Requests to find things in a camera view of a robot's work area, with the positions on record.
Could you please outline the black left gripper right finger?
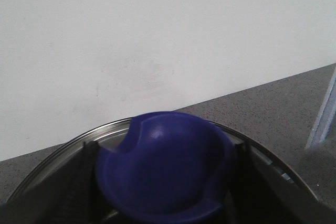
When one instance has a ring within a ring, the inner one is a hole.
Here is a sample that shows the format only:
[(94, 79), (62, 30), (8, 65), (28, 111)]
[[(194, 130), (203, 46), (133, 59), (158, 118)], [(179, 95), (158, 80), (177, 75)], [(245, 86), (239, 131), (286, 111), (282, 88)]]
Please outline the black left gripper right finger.
[(335, 210), (319, 202), (295, 172), (262, 147), (228, 143), (233, 177), (224, 223), (335, 223)]

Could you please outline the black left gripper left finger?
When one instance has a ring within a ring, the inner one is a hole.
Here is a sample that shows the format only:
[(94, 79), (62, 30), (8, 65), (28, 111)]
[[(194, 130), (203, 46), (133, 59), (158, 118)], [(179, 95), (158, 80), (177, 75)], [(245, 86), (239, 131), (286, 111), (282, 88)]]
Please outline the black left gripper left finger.
[(1, 206), (1, 223), (89, 223), (97, 142), (33, 189)]

